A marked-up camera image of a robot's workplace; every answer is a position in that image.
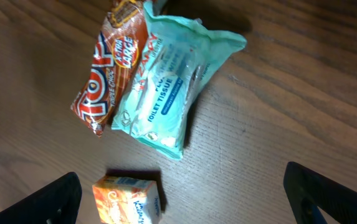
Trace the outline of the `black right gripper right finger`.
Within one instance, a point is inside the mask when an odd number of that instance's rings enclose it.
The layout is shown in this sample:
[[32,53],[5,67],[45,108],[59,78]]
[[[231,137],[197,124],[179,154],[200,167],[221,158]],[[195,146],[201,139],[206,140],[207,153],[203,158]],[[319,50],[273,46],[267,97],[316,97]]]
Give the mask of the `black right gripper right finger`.
[[338,223],[357,223],[357,192],[299,163],[289,162],[283,186],[297,223],[326,223],[321,210]]

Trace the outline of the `orange Kleenex tissue pack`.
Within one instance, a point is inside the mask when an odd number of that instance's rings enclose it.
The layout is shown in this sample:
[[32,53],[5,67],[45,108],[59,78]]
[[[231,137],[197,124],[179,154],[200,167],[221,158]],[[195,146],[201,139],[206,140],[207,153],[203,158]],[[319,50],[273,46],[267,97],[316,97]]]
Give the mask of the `orange Kleenex tissue pack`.
[[162,218],[154,180],[104,176],[92,190],[102,223],[158,224]]

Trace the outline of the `orange chocolate bar wrapper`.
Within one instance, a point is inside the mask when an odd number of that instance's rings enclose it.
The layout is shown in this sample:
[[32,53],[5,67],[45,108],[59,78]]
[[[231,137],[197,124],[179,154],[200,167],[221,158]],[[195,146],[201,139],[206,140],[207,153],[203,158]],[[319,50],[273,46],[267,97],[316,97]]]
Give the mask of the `orange chocolate bar wrapper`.
[[93,51],[90,76],[70,109],[98,137],[118,106],[148,38],[143,1],[112,1]]

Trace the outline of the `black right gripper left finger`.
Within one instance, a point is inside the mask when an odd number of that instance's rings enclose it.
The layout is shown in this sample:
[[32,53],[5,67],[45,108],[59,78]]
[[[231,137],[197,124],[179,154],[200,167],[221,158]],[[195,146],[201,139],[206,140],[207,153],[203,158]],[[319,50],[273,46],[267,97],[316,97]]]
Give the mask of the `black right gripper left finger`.
[[75,172],[68,172],[28,197],[0,212],[0,224],[75,224],[82,186]]

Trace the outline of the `mint green tissue pack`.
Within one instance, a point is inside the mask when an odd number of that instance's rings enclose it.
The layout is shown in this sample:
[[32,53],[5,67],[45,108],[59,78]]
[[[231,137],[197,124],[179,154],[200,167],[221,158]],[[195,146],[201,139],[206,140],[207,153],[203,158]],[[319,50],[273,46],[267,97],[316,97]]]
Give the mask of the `mint green tissue pack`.
[[247,41],[227,30],[208,30],[193,19],[156,15],[150,1],[143,8],[148,39],[111,129],[180,160],[191,105]]

